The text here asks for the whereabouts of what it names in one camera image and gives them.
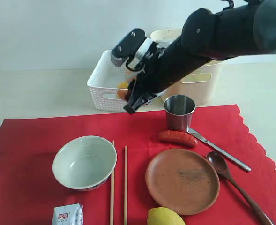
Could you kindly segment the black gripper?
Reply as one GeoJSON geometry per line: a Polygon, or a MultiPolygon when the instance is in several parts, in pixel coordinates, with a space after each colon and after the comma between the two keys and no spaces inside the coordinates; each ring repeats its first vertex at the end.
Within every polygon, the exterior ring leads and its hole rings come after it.
{"type": "Polygon", "coordinates": [[[134,114],[171,85],[171,75],[167,71],[170,60],[164,59],[165,51],[165,48],[155,48],[143,56],[140,71],[130,82],[125,97],[127,103],[123,109],[127,113],[134,114]]]}

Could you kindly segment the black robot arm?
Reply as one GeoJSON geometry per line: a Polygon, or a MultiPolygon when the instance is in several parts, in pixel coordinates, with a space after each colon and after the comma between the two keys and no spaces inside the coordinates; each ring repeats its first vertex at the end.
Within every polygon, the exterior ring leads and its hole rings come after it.
{"type": "Polygon", "coordinates": [[[125,95],[129,114],[212,60],[276,54],[276,0],[248,0],[216,14],[200,8],[171,44],[144,41],[138,53],[144,65],[125,95]]]}

